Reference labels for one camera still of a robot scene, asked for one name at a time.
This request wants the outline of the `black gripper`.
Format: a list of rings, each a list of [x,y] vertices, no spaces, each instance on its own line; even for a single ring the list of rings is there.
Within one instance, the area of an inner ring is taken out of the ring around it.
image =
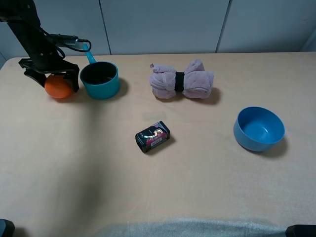
[[[55,50],[28,52],[29,58],[22,58],[19,65],[26,69],[24,75],[33,79],[44,88],[46,75],[41,73],[59,73],[63,72],[64,80],[70,86],[74,93],[79,90],[79,68],[64,60]]]

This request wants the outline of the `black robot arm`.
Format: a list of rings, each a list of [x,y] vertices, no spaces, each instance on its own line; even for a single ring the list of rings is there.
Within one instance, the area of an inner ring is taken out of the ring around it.
[[[19,61],[25,76],[42,87],[47,74],[61,76],[73,92],[78,91],[79,67],[64,60],[62,50],[45,35],[32,0],[2,0],[0,20],[7,23],[29,56]]]

